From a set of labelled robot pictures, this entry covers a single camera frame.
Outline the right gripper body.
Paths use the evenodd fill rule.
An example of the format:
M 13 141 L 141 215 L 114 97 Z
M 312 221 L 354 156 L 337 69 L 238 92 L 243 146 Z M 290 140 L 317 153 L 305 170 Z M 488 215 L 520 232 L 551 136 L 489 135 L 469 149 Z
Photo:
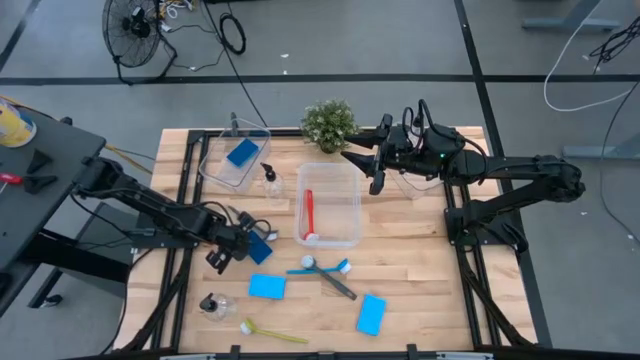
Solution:
M 371 175 L 370 195 L 379 195 L 385 184 L 385 170 L 390 168 L 400 173 L 408 173 L 409 160 L 415 146 L 405 133 L 404 125 L 394 125 L 393 117 L 385 113 L 375 133 L 383 138 L 375 153 L 378 171 Z

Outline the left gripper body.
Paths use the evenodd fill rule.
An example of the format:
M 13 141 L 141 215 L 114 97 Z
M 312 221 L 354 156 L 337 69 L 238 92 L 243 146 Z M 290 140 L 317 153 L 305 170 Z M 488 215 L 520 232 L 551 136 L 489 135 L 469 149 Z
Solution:
M 230 261 L 242 261 L 251 246 L 250 233 L 255 219 L 246 211 L 238 215 L 238 225 L 224 225 L 213 232 L 216 250 L 211 250 L 205 257 L 206 262 L 222 274 Z

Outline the dark blue sponge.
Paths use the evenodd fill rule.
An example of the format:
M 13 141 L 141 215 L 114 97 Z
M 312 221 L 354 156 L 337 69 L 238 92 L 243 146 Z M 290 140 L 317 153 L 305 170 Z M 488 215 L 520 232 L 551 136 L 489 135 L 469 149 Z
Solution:
M 249 256 L 256 265 L 261 265 L 273 253 L 273 250 L 267 242 L 254 231 L 249 233 L 249 240 Z
M 237 168 L 242 168 L 259 150 L 259 146 L 248 138 L 240 141 L 227 155 L 227 160 Z

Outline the clear rectangular plastic tub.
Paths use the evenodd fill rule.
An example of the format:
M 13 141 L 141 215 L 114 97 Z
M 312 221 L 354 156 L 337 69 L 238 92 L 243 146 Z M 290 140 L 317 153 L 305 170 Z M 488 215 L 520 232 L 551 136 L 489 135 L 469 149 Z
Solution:
M 362 238 L 360 173 L 349 163 L 305 163 L 298 169 L 293 238 L 314 248 L 348 249 Z M 302 240 L 300 222 L 304 190 L 311 189 L 315 205 L 316 241 Z

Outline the light blue sponge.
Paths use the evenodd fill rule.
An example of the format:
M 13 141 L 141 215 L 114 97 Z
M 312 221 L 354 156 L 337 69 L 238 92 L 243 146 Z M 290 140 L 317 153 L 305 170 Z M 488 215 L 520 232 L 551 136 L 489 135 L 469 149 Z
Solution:
M 249 280 L 248 295 L 253 297 L 282 300 L 287 279 L 283 276 L 253 274 Z
M 366 294 L 364 296 L 356 330 L 370 336 L 378 336 L 386 312 L 387 301 L 383 298 Z

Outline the clear soap dispenser black pump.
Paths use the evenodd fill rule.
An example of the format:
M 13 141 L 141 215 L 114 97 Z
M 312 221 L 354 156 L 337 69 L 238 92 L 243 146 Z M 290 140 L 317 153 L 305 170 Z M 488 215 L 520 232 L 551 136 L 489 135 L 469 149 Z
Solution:
M 263 187 L 265 195 L 270 199 L 281 199 L 285 193 L 285 183 L 275 169 L 264 162 L 260 163 L 264 170 Z
M 213 322 L 220 322 L 237 312 L 235 301 L 224 294 L 209 293 L 199 302 L 202 315 Z

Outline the dark grey dish brush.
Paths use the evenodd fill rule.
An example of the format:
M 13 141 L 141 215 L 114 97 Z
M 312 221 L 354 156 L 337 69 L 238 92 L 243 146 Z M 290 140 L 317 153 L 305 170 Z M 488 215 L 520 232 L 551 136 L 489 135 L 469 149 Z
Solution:
M 337 280 L 334 277 L 332 277 L 325 270 L 320 268 L 317 265 L 316 260 L 315 260 L 315 258 L 313 256 L 311 256 L 311 255 L 303 256 L 302 259 L 301 259 L 301 265 L 302 265 L 303 268 L 305 268 L 307 270 L 312 270 L 313 272 L 319 274 L 326 281 L 328 281 L 338 292 L 340 292 L 342 295 L 346 296 L 350 300 L 355 301 L 357 299 L 357 295 L 353 291 L 351 291 L 342 282 L 340 282 L 339 280 Z

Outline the potted green plant white flowers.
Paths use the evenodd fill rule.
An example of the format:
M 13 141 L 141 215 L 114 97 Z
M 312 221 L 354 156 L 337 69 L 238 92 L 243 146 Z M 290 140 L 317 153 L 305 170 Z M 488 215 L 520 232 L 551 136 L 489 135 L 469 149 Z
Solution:
M 355 116 L 345 100 L 319 101 L 304 110 L 301 132 L 307 142 L 331 154 L 346 149 L 346 136 L 359 132 Z

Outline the yellow-green dish brush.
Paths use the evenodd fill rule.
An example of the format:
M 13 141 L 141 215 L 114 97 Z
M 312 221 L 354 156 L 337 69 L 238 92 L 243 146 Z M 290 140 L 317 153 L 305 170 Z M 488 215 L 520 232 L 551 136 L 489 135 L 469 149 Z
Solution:
M 289 335 L 285 335 L 285 334 L 281 334 L 281 333 L 277 333 L 277 332 L 273 332 L 273 331 L 260 329 L 249 318 L 246 318 L 240 324 L 240 329 L 241 329 L 241 332 L 243 334 L 245 334 L 245 335 L 259 334 L 259 335 L 273 337 L 273 338 L 277 338 L 277 339 L 281 339 L 281 340 L 289 341 L 289 342 L 293 342 L 293 343 L 301 343 L 301 344 L 308 344 L 309 343 L 309 341 L 307 339 L 304 339 L 304 338 L 295 337 L 295 336 L 289 336 Z

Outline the teal dish brush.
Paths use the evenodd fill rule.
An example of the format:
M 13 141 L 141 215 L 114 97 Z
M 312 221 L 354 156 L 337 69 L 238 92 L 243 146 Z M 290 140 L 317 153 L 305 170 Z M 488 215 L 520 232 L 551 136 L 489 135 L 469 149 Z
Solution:
M 351 268 L 351 264 L 349 263 L 348 259 L 345 258 L 337 266 L 323 268 L 323 271 L 327 273 L 341 273 L 345 275 L 350 272 Z M 313 273 L 315 273 L 315 270 L 313 269 L 294 269 L 286 271 L 287 275 L 308 275 Z

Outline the dark grey side table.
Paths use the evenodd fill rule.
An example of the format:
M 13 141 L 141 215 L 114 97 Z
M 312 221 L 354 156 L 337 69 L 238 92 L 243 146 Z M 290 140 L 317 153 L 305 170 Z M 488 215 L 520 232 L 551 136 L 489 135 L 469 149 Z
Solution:
M 45 229 L 85 169 L 82 160 L 99 155 L 106 140 L 35 110 L 20 106 L 18 111 L 35 123 L 36 135 L 18 148 L 0 146 L 0 172 L 24 176 L 40 150 L 52 159 L 43 172 L 57 180 L 37 194 L 12 185 L 0 192 L 0 317 L 42 264 L 119 283 L 129 271 L 128 264 L 69 246 Z

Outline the grey desk foot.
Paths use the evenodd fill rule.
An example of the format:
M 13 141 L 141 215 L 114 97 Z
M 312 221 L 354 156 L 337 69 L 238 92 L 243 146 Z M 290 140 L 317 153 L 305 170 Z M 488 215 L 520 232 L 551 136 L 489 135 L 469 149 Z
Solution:
M 521 27 L 527 30 L 573 31 L 578 28 L 585 28 L 587 30 L 611 32 L 621 26 L 619 21 L 592 17 L 601 1 L 579 0 L 569 13 L 563 17 L 524 18 L 521 22 Z
M 640 133 L 616 146 L 564 146 L 562 155 L 584 159 L 640 160 Z

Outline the black tool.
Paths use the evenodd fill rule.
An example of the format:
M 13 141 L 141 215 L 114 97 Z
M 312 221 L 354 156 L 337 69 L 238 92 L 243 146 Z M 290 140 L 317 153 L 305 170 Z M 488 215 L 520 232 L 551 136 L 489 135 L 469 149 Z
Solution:
M 58 179 L 55 175 L 45 176 L 25 176 L 23 177 L 23 187 L 26 193 L 35 195 L 47 186 L 53 184 Z
M 53 162 L 53 159 L 47 155 L 45 152 L 35 149 L 33 151 L 32 159 L 27 167 L 27 174 L 34 174 L 47 164 Z

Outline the black floor fan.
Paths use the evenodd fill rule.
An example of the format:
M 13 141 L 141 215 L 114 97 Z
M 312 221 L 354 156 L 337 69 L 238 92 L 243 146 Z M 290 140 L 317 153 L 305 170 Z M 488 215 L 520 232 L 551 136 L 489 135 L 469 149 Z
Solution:
M 128 86 L 159 83 L 178 57 L 176 49 L 162 34 L 160 0 L 105 0 L 102 36 L 118 80 Z M 146 65 L 160 44 L 170 49 L 170 55 L 159 75 L 139 80 L 123 76 L 123 68 Z

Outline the disinfecting wipes canister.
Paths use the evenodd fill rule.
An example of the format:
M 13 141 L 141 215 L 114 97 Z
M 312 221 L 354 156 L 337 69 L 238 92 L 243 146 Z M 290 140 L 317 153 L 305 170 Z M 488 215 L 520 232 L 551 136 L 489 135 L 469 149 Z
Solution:
M 33 140 L 37 126 L 23 118 L 8 100 L 0 98 L 0 145 L 8 148 L 22 147 Z

